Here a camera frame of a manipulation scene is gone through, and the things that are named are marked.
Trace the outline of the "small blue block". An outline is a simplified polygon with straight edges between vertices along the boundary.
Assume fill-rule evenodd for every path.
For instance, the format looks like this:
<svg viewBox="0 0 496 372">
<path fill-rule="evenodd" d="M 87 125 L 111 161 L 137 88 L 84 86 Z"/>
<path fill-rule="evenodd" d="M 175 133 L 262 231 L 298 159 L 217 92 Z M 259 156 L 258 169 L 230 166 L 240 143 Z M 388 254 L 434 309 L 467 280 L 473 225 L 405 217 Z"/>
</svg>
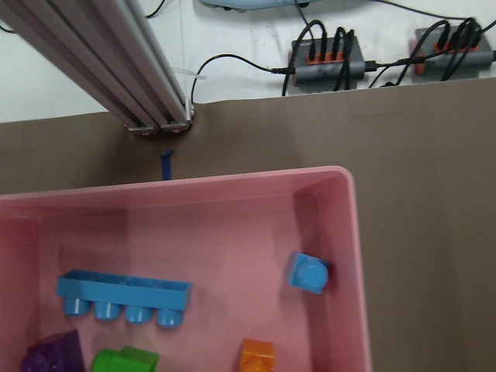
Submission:
<svg viewBox="0 0 496 372">
<path fill-rule="evenodd" d="M 293 252 L 286 281 L 293 287 L 321 295 L 329 281 L 329 262 L 305 253 Z"/>
</svg>

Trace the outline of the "orange sloped block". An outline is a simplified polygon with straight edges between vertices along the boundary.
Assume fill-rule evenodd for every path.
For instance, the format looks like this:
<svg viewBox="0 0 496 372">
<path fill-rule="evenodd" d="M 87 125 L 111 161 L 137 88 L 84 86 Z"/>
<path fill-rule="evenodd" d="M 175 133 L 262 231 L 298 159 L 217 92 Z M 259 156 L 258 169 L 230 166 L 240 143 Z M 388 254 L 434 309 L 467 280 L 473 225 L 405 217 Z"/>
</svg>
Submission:
<svg viewBox="0 0 496 372">
<path fill-rule="evenodd" d="M 239 372 L 264 371 L 275 369 L 275 348 L 271 342 L 244 339 L 239 358 Z"/>
</svg>

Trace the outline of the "long blue block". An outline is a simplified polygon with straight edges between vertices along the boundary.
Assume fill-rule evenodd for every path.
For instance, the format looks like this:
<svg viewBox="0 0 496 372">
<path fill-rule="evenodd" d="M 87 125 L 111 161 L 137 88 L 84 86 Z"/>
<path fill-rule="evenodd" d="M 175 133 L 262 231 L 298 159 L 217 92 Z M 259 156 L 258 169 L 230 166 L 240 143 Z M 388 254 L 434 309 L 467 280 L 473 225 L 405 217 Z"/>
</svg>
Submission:
<svg viewBox="0 0 496 372">
<path fill-rule="evenodd" d="M 66 315 L 79 317 L 92 312 L 102 322 L 123 315 L 140 325 L 154 319 L 166 329 L 184 321 L 192 284 L 146 277 L 130 277 L 73 270 L 57 279 L 56 295 L 63 299 Z"/>
</svg>

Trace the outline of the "green block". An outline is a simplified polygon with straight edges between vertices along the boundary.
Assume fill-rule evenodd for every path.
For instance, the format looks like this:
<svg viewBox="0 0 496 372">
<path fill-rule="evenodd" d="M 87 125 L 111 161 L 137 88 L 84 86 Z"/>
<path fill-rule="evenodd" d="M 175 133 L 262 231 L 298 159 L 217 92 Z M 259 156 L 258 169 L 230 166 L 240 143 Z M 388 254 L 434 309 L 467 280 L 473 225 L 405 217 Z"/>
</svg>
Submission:
<svg viewBox="0 0 496 372">
<path fill-rule="evenodd" d="M 95 356 L 91 371 L 155 371 L 158 362 L 158 354 L 130 346 L 125 346 L 121 350 L 105 348 Z"/>
</svg>

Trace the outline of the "purple block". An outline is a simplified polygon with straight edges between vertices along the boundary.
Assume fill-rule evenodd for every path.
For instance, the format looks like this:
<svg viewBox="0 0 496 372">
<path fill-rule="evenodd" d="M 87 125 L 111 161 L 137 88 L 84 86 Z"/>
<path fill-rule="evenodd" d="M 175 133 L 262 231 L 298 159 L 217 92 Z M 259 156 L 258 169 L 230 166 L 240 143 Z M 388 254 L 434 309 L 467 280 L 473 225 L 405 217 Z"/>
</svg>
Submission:
<svg viewBox="0 0 496 372">
<path fill-rule="evenodd" d="M 30 346 L 21 371 L 85 371 L 78 331 L 61 332 Z"/>
</svg>

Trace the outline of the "pink plastic box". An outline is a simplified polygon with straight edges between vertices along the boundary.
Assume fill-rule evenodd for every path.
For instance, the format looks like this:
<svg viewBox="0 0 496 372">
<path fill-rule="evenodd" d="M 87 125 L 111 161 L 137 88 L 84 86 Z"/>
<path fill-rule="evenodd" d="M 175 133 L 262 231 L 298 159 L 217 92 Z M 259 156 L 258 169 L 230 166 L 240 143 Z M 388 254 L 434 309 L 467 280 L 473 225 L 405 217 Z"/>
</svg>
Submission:
<svg viewBox="0 0 496 372">
<path fill-rule="evenodd" d="M 161 371 L 234 371 L 244 339 L 271 342 L 278 371 L 369 371 L 353 177 L 279 170 L 1 198 L 1 369 L 77 329 L 85 363 L 103 348 L 160 355 Z M 291 286 L 293 252 L 328 261 L 322 294 Z M 64 314 L 72 270 L 192 284 L 184 322 Z"/>
</svg>

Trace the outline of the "aluminium frame post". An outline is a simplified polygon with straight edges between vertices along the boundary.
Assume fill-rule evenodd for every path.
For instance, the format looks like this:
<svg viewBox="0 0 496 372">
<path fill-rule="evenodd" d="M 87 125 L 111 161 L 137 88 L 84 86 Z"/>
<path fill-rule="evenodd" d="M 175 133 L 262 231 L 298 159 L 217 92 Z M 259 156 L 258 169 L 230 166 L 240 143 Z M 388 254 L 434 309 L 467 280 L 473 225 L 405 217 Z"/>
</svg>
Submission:
<svg viewBox="0 0 496 372">
<path fill-rule="evenodd" d="M 3 1 L 1 19 L 131 133 L 191 128 L 191 100 L 137 1 Z"/>
</svg>

